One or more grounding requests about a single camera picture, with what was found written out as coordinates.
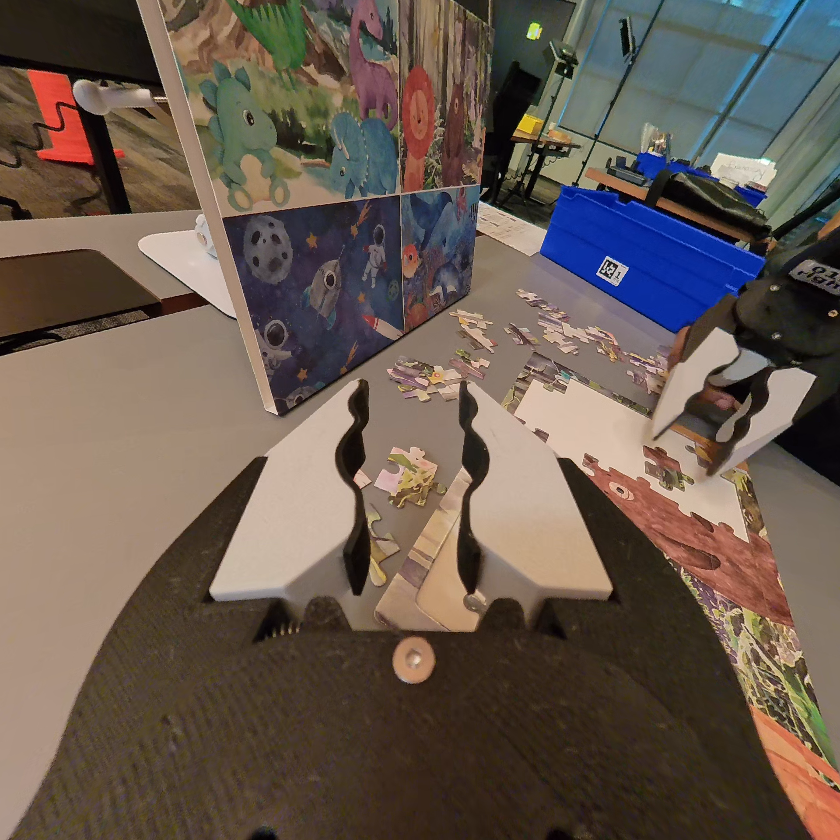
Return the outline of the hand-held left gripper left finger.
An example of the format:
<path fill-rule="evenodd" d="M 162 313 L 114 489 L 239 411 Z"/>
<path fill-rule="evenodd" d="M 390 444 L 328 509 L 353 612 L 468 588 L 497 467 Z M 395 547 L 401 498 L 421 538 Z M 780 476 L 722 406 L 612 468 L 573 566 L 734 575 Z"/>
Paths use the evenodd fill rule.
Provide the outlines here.
<path fill-rule="evenodd" d="M 209 586 L 216 602 L 280 599 L 301 615 L 316 597 L 362 594 L 370 534 L 354 478 L 369 400 L 353 380 L 269 450 Z"/>

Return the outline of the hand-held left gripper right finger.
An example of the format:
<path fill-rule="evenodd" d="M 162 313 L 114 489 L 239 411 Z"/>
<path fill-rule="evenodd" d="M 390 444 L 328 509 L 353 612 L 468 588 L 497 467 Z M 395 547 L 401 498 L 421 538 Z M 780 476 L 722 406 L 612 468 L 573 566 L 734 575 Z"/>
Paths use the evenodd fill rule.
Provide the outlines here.
<path fill-rule="evenodd" d="M 461 456 L 469 477 L 461 502 L 457 571 L 468 596 L 513 600 L 534 622 L 551 599 L 607 601 L 601 555 L 550 446 L 476 383 L 458 390 Z"/>

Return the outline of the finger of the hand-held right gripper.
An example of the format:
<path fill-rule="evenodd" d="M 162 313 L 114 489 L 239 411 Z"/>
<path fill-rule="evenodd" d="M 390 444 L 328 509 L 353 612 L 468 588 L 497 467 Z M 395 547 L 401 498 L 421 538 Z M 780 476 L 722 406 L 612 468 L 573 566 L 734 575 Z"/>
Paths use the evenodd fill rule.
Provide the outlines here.
<path fill-rule="evenodd" d="M 749 395 L 715 434 L 707 475 L 728 471 L 789 428 L 816 376 L 799 367 L 766 367 L 749 383 Z"/>
<path fill-rule="evenodd" d="M 749 376 L 749 361 L 742 357 L 733 335 L 724 329 L 713 328 L 686 354 L 668 374 L 651 416 L 651 438 L 657 439 L 684 412 L 686 405 L 707 386 L 709 379 L 715 387 L 722 387 Z"/>

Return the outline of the brown green puzzle piece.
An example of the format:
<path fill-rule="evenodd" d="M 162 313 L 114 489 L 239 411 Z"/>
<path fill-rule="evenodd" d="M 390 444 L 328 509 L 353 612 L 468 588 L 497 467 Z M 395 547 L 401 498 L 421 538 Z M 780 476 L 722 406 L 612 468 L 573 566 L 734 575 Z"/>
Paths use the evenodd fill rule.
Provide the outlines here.
<path fill-rule="evenodd" d="M 677 459 L 668 455 L 661 447 L 643 447 L 645 473 L 656 479 L 660 487 L 667 491 L 685 491 L 695 484 L 695 480 L 683 472 Z"/>

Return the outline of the jigsaw puzzle board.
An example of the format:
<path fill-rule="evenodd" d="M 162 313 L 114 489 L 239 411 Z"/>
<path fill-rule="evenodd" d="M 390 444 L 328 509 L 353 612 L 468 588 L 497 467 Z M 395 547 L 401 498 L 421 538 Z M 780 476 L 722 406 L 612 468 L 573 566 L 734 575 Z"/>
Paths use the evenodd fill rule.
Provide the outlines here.
<path fill-rule="evenodd" d="M 381 709 L 413 785 L 385 836 L 838 838 L 838 772 L 745 467 L 716 445 L 538 353 L 501 407 L 563 472 L 613 585 L 534 622 L 468 596 L 457 571 L 459 462 L 375 608 L 433 649 L 422 685 Z M 695 480 L 645 473 L 661 447 Z"/>

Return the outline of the jigsaw pieces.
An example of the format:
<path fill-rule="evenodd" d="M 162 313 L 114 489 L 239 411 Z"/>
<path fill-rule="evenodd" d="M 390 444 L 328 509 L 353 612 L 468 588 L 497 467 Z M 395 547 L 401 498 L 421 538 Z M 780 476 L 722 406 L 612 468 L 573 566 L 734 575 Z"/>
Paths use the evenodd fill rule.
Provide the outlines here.
<path fill-rule="evenodd" d="M 543 334 L 542 339 L 539 339 L 530 329 L 510 322 L 503 325 L 502 329 L 514 343 L 528 347 L 551 343 L 560 352 L 573 356 L 580 353 L 581 344 L 592 343 L 596 352 L 603 354 L 610 362 L 632 365 L 633 369 L 626 372 L 647 393 L 659 393 L 661 376 L 665 371 L 666 350 L 658 350 L 649 356 L 625 350 L 613 333 L 593 325 L 575 327 L 569 322 L 565 311 L 548 303 L 538 294 L 519 289 L 517 295 L 535 309 L 538 326 Z M 476 356 L 476 352 L 495 352 L 498 343 L 487 336 L 492 321 L 478 312 L 463 309 L 451 310 L 448 314 L 458 321 L 458 335 L 470 344 L 473 351 L 457 349 L 447 367 L 399 357 L 393 367 L 387 370 L 387 374 L 405 399 L 414 398 L 420 403 L 428 403 L 433 394 L 439 394 L 445 402 L 450 402 L 458 397 L 461 382 L 467 382 L 470 376 L 480 381 L 486 377 L 490 362 Z M 446 486 L 434 480 L 436 465 L 425 458 L 422 450 L 394 448 L 388 459 L 396 466 L 396 472 L 384 469 L 373 485 L 388 493 L 388 501 L 394 507 L 402 508 L 407 501 L 423 507 L 431 490 L 440 495 L 445 494 Z M 370 579 L 374 586 L 381 587 L 387 583 L 382 562 L 396 553 L 399 546 L 391 534 L 381 537 L 375 533 L 374 524 L 381 519 L 375 508 L 368 507 L 366 516 L 371 538 Z"/>

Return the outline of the person's right hand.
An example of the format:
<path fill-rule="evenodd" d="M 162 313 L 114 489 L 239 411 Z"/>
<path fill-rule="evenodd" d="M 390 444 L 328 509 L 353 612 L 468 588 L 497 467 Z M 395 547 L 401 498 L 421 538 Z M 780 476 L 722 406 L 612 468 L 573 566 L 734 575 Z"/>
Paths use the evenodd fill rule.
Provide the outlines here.
<path fill-rule="evenodd" d="M 686 326 L 675 335 L 673 346 L 668 352 L 667 371 L 668 375 L 682 361 L 685 354 L 685 345 L 690 332 L 690 326 Z M 704 390 L 694 397 L 695 403 L 703 403 L 715 406 L 722 411 L 734 411 L 740 408 L 739 399 L 730 392 L 717 388 L 713 385 L 705 385 Z"/>

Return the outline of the blue plastic bin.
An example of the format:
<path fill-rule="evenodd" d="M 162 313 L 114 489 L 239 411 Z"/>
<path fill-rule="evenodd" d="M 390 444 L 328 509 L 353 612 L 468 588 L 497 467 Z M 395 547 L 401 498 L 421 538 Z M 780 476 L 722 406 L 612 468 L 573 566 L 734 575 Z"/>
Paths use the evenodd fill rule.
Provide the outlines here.
<path fill-rule="evenodd" d="M 654 152 L 640 153 L 636 157 L 633 169 L 650 181 L 664 169 L 669 169 L 673 173 L 687 172 L 715 182 L 720 181 L 719 178 L 708 171 L 709 167 L 707 166 L 696 168 L 691 166 L 686 160 L 666 158 Z M 767 196 L 764 190 L 755 188 L 752 185 L 741 185 L 727 180 L 724 180 L 722 183 L 740 194 L 753 207 L 758 207 Z"/>
<path fill-rule="evenodd" d="M 541 254 L 677 332 L 757 277 L 763 257 L 642 203 L 566 185 Z"/>

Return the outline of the black bag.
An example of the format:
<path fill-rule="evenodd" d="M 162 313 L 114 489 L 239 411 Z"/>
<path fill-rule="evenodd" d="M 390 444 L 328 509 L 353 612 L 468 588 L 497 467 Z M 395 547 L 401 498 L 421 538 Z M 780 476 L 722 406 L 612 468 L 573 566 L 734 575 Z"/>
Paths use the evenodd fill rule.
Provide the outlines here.
<path fill-rule="evenodd" d="M 647 190 L 644 204 L 656 207 L 660 198 L 708 216 L 761 240 L 771 235 L 767 218 L 740 193 L 704 175 L 660 171 Z"/>

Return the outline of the white paper sign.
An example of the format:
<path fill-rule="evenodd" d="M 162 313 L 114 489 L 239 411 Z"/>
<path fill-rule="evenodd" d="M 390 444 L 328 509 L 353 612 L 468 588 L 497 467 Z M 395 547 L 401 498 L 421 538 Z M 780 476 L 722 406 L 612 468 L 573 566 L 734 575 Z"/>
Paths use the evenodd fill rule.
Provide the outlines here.
<path fill-rule="evenodd" d="M 774 180 L 776 165 L 769 159 L 754 159 L 734 154 L 718 153 L 710 164 L 710 173 L 718 180 L 738 186 L 753 185 L 766 191 Z"/>

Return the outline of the white printed paper sheet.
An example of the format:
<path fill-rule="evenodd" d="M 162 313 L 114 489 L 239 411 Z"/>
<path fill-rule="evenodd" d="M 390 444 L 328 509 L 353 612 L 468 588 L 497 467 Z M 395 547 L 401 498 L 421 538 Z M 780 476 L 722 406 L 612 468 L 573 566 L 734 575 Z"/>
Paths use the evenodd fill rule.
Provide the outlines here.
<path fill-rule="evenodd" d="M 477 233 L 532 257 L 540 252 L 546 231 L 536 224 L 480 201 Z"/>

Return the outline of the small wooden table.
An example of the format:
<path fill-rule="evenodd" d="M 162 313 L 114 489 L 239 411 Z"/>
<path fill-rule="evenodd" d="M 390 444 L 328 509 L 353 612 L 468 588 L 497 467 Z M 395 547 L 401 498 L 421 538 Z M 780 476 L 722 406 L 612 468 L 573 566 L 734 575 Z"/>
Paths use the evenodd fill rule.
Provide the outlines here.
<path fill-rule="evenodd" d="M 525 203 L 530 201 L 547 161 L 567 159 L 573 151 L 581 148 L 579 143 L 573 142 L 569 135 L 562 132 L 526 133 L 516 129 L 511 140 L 528 146 L 528 158 L 515 185 L 505 196 L 505 202 L 514 196 Z"/>

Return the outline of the tripod stand with monitor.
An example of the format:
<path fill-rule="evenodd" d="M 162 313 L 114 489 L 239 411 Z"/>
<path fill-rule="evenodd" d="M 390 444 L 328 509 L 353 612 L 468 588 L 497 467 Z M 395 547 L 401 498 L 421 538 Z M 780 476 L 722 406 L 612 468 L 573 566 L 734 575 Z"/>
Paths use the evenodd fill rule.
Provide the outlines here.
<path fill-rule="evenodd" d="M 594 136 L 592 139 L 591 148 L 587 151 L 583 162 L 581 164 L 581 169 L 578 175 L 575 177 L 573 186 L 579 186 L 581 183 L 581 179 L 583 178 L 587 166 L 590 162 L 592 154 L 595 151 L 595 147 L 598 144 L 599 140 L 601 139 L 602 133 L 606 127 L 606 123 L 609 120 L 612 111 L 615 108 L 616 102 L 619 99 L 623 88 L 627 82 L 627 79 L 632 71 L 632 68 L 635 63 L 635 59 L 637 57 L 637 43 L 634 35 L 634 25 L 633 20 L 630 16 L 625 16 L 619 19 L 619 35 L 621 39 L 621 49 L 622 49 L 622 58 L 624 62 L 624 69 L 623 74 L 616 86 L 616 89 L 612 95 L 611 100 L 609 101 L 606 110 L 603 114 L 603 117 L 600 123 L 597 126 L 597 129 L 594 132 Z"/>

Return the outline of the light stand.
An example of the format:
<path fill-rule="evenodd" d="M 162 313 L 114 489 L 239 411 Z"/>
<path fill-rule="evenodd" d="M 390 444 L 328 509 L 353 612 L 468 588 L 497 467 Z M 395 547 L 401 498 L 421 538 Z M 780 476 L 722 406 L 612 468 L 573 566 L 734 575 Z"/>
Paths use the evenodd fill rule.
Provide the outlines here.
<path fill-rule="evenodd" d="M 574 48 L 568 44 L 552 39 L 549 42 L 549 50 L 553 59 L 553 65 L 550 73 L 550 79 L 547 81 L 547 92 L 550 93 L 549 108 L 547 111 L 545 123 L 543 125 L 543 135 L 546 141 L 549 141 L 556 147 L 558 144 L 569 143 L 569 137 L 557 128 L 557 122 L 552 117 L 552 113 L 565 80 L 572 79 L 574 70 L 578 66 L 579 61 L 574 52 Z"/>

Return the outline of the illustrated puzzle box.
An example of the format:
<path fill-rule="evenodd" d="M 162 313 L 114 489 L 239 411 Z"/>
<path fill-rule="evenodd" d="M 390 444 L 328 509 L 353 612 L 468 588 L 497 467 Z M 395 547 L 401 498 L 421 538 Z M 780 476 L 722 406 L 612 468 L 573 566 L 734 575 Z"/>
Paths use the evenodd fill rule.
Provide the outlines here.
<path fill-rule="evenodd" d="M 265 409 L 470 292 L 494 30 L 452 1 L 141 1 Z"/>

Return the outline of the red floor object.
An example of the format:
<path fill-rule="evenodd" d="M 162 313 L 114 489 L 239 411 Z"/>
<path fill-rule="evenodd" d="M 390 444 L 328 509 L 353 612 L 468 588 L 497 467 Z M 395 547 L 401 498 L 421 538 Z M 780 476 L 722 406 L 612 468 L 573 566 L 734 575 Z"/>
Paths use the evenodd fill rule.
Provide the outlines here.
<path fill-rule="evenodd" d="M 48 148 L 37 152 L 44 161 L 93 165 L 93 153 L 79 111 L 60 108 L 59 103 L 76 106 L 70 79 L 44 70 L 27 70 L 43 122 L 47 124 Z"/>

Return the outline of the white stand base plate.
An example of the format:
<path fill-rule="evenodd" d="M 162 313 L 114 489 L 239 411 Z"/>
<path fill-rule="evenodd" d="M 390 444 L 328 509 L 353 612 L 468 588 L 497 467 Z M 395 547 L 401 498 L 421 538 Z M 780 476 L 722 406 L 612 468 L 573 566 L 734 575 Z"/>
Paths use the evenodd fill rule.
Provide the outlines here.
<path fill-rule="evenodd" d="M 231 319 L 236 318 L 223 271 L 204 215 L 192 230 L 149 234 L 140 252 Z"/>

